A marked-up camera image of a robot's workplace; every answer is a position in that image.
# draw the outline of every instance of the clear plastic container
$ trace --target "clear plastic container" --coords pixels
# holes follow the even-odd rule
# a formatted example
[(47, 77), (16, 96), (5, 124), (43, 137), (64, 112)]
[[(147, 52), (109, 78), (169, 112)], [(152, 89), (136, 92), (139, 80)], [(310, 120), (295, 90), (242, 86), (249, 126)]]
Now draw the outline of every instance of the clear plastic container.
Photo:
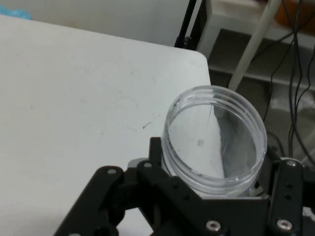
[(163, 167), (201, 197), (248, 195), (267, 150), (262, 119), (241, 95), (218, 86), (189, 89), (169, 108)]

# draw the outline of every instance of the metal frame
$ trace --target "metal frame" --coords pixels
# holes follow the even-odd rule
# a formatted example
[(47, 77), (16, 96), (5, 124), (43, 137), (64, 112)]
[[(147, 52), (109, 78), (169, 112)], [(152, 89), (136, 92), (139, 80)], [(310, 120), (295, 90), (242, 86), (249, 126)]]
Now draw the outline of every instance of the metal frame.
[(267, 154), (258, 182), (268, 198), (203, 200), (161, 168), (161, 155), (160, 138), (151, 138), (137, 167), (98, 169), (55, 236), (117, 236), (136, 207), (155, 236), (301, 236), (303, 206), (315, 208), (315, 172), (297, 161)]

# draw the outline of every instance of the wire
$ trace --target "wire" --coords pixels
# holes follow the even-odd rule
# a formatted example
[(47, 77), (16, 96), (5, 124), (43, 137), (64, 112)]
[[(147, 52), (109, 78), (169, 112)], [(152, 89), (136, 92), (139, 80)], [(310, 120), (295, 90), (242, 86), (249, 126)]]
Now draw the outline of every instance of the wire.
[[(287, 7), (284, 4), (287, 17), (288, 17), (288, 19), (290, 19), (291, 26), (293, 26), (294, 46), (295, 46), (294, 48), (295, 48), (296, 57), (297, 57), (297, 64), (298, 64), (298, 68), (299, 68), (299, 81), (297, 83), (297, 87), (296, 87), (295, 95), (294, 95), (294, 121), (293, 122), (295, 122), (295, 124), (297, 123), (297, 94), (298, 94), (298, 91), (299, 91), (299, 88), (300, 88), (300, 85), (301, 85), (301, 82), (302, 82), (302, 78), (303, 78), (301, 57), (300, 57), (300, 52), (299, 52), (299, 41), (298, 41), (298, 36), (297, 36), (297, 21), (298, 21), (298, 18), (299, 18), (299, 13), (300, 13), (300, 9), (301, 9), (302, 3), (303, 3), (303, 0), (299, 0), (298, 8), (297, 8), (296, 15), (295, 15), (294, 25), (292, 23), (292, 20), (290, 19)], [(290, 137), (289, 137), (289, 141), (290, 141), (290, 155), (291, 155), (291, 157), (293, 155), (293, 136), (294, 136), (294, 132), (295, 132), (295, 130), (291, 129), (291, 133), (290, 133)]]
[[(310, 59), (310, 62), (309, 62), (309, 65), (308, 65), (308, 69), (307, 69), (308, 86), (306, 87), (306, 89), (304, 89), (304, 91), (301, 93), (299, 99), (297, 100), (296, 113), (297, 113), (298, 106), (299, 106), (299, 103), (300, 103), (300, 100), (301, 100), (303, 94), (304, 94), (306, 91), (308, 91), (308, 90), (310, 89), (310, 87), (311, 87), (310, 70), (311, 70), (311, 65), (312, 65), (312, 62), (313, 62), (313, 60), (314, 60), (314, 57), (315, 57), (315, 45), (314, 45), (314, 49), (313, 49), (312, 58)], [(293, 131), (293, 125), (291, 125), (290, 131), (289, 131), (289, 136), (292, 135), (292, 131)]]
[[(304, 28), (315, 16), (315, 12), (308, 18), (305, 20), (305, 22), (303, 24), (301, 24), (298, 28), (297, 31), (301, 30), (302, 28)], [(263, 49), (261, 49), (258, 53), (256, 53), (256, 55), (252, 58), (251, 62), (254, 62), (258, 57), (260, 57), (264, 52), (266, 52), (267, 50), (269, 50), (270, 48), (272, 48), (273, 46), (275, 46), (276, 44), (282, 42), (283, 40), (291, 37), (294, 34), (294, 32), (288, 33), (285, 36), (277, 39), (276, 41), (271, 42), (270, 44), (268, 44), (266, 47), (264, 47)]]
[(277, 141), (278, 146), (279, 146), (279, 148), (280, 148), (281, 155), (282, 155), (282, 157), (285, 157), (285, 154), (284, 154), (284, 147), (283, 147), (283, 145), (282, 145), (282, 143), (281, 143), (279, 137), (278, 137), (276, 134), (274, 134), (274, 133), (272, 133), (272, 132), (270, 132), (270, 131), (267, 131), (267, 135), (270, 135), (271, 137), (273, 137), (273, 138)]
[(287, 47), (287, 49), (286, 49), (286, 51), (285, 51), (285, 53), (284, 53), (280, 63), (278, 64), (277, 68), (274, 70), (274, 72), (272, 72), (272, 74), (270, 76), (270, 95), (269, 95), (269, 99), (268, 99), (268, 104), (267, 104), (267, 108), (266, 108), (266, 111), (265, 111), (265, 115), (264, 115), (264, 118), (262, 119), (263, 122), (265, 122), (265, 120), (266, 120), (266, 116), (267, 116), (268, 109), (269, 109), (270, 102), (271, 102), (271, 96), (272, 96), (272, 92), (273, 92), (273, 83), (272, 83), (273, 77), (274, 77), (275, 73), (279, 70), (279, 68), (281, 67), (284, 59), (286, 58), (287, 54), (289, 53), (290, 48), (291, 48), (291, 46), (293, 44), (293, 41), (294, 40), (292, 40), (290, 45)]
[[(287, 8), (285, 7), (286, 9), (286, 14), (287, 14), (287, 17), (288, 17), (288, 20), (292, 23), (292, 20), (290, 18), (290, 15), (288, 13), (288, 10)], [(298, 11), (296, 13), (296, 16), (295, 16), (295, 25), (293, 27), (293, 33), (294, 33), (294, 46), (295, 46), (295, 51), (296, 53), (294, 54), (294, 60), (293, 60), (293, 67), (292, 67), (292, 73), (291, 73), (291, 78), (290, 78), (290, 84), (289, 84), (289, 105), (290, 105), (290, 116), (291, 116), (291, 122), (292, 122), (292, 132), (291, 132), (291, 135), (293, 135), (295, 133), (296, 135), (296, 138), (303, 150), (303, 152), (306, 154), (307, 158), (309, 159), (309, 161), (315, 166), (315, 161), (313, 160), (312, 156), (309, 154), (308, 150), (306, 149), (302, 139), (301, 139), (301, 136), (297, 130), (297, 125), (296, 125), (296, 114), (295, 114), (295, 109), (296, 109), (296, 103), (293, 104), (293, 97), (292, 97), (292, 89), (293, 89), (293, 80), (294, 80), (294, 75), (295, 75), (295, 65), (296, 63), (300, 63), (299, 60), (299, 51), (298, 51), (298, 38), (297, 38), (297, 18), (298, 18), (298, 14), (299, 14), (299, 8), (298, 8)], [(290, 138), (290, 133), (289, 133), (289, 156), (292, 157), (293, 155), (293, 148), (292, 148), (292, 143), (291, 143), (291, 138)]]

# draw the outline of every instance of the white tabletop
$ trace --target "white tabletop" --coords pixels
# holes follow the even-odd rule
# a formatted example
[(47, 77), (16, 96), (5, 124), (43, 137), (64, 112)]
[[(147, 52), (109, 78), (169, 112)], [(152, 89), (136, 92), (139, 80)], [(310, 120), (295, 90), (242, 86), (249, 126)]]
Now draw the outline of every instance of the white tabletop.
[(97, 168), (147, 157), (174, 98), (210, 84), (197, 52), (4, 16), (0, 31), (1, 235), (52, 235)]

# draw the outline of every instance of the screw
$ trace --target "screw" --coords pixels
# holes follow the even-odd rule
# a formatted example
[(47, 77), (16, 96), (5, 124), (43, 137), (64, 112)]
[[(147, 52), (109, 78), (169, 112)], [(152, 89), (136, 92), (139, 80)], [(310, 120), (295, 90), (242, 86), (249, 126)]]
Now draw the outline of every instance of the screw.
[(295, 161), (287, 161), (287, 164), (289, 166), (296, 166), (296, 162)]
[(143, 166), (144, 166), (145, 168), (150, 168), (150, 167), (152, 167), (152, 164), (149, 163), (149, 162), (146, 162), (146, 163), (144, 163)]
[(277, 221), (277, 226), (286, 231), (290, 231), (292, 229), (292, 223), (288, 220), (278, 220)]
[(107, 171), (107, 173), (109, 174), (109, 175), (113, 175), (113, 174), (116, 174), (116, 170), (115, 169), (109, 169), (108, 171)]
[(221, 225), (218, 221), (215, 221), (215, 220), (209, 220), (207, 223), (206, 223), (206, 227), (208, 230), (210, 231), (219, 231), (221, 229)]

